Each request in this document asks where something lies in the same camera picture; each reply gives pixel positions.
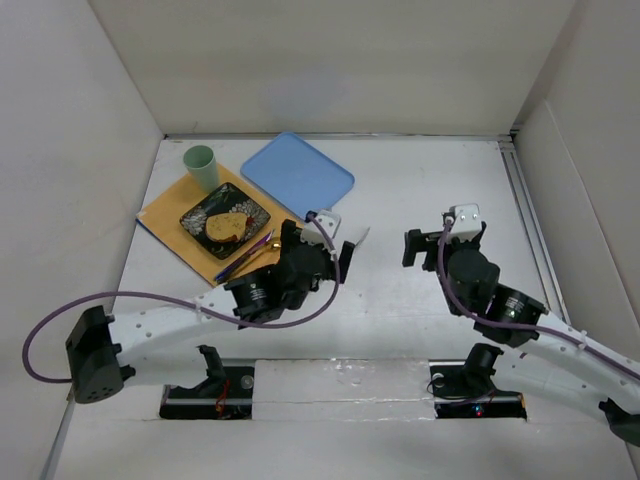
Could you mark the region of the toasted bread slice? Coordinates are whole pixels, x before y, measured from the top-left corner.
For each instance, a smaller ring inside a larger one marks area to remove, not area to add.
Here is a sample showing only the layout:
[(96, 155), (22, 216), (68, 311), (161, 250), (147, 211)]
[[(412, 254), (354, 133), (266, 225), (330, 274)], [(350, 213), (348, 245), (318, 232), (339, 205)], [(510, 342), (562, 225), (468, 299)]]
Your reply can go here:
[(205, 234), (218, 243), (239, 242), (244, 239), (249, 217), (242, 212), (227, 212), (208, 217)]

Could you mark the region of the metal tongs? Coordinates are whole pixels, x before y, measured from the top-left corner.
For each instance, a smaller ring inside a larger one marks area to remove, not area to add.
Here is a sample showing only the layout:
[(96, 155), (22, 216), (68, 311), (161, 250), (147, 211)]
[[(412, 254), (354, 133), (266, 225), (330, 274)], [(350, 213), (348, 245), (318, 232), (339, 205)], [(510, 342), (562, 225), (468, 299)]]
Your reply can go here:
[(370, 227), (361, 227), (357, 230), (354, 241), (353, 241), (355, 250), (358, 250), (361, 247), (361, 245), (367, 238), (370, 230), (371, 230)]

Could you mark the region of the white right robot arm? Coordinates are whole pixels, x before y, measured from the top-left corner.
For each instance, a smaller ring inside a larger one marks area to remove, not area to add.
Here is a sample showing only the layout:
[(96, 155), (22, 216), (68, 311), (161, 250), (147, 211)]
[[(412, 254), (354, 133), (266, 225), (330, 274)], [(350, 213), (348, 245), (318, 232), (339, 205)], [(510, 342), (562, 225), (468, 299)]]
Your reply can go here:
[(404, 235), (402, 264), (424, 254), (451, 314), (472, 320), (484, 337), (461, 372), (474, 396), (492, 390), (539, 395), (606, 424), (619, 439), (639, 443), (639, 364), (566, 324), (544, 304), (500, 283), (500, 269), (480, 251), (486, 229), (467, 230), (445, 215), (441, 231)]

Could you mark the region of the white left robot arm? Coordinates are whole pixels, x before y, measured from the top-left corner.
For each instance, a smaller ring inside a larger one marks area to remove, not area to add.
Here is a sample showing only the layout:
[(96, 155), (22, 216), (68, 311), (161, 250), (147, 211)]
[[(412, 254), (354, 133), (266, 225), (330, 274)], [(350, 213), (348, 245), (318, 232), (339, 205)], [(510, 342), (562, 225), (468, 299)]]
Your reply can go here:
[(340, 220), (321, 211), (303, 227), (283, 222), (279, 259), (237, 277), (193, 300), (160, 296), (162, 307), (114, 315), (101, 306), (85, 310), (65, 348), (74, 399), (106, 400), (126, 385), (193, 383), (214, 392), (226, 381), (218, 351), (196, 340), (215, 321), (238, 328), (283, 329), (287, 311), (303, 306), (311, 292), (329, 281), (342, 285), (356, 250), (333, 243)]

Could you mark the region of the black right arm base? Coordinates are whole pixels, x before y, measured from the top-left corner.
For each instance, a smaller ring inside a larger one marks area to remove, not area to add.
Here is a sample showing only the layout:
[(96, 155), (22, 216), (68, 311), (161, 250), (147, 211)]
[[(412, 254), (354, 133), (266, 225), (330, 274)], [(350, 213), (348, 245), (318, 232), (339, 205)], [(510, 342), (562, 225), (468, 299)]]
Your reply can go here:
[(494, 364), (503, 354), (498, 347), (476, 344), (465, 360), (430, 361), (426, 391), (434, 399), (436, 419), (526, 420), (522, 394), (493, 383)]

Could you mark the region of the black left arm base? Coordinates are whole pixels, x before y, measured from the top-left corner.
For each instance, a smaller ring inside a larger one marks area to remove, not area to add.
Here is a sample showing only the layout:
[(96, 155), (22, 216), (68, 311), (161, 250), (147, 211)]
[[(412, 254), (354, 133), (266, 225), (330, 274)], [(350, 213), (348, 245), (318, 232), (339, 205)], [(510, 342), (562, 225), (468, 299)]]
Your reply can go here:
[(225, 365), (215, 347), (201, 345), (206, 377), (192, 388), (165, 385), (159, 408), (164, 420), (250, 420), (255, 365)]

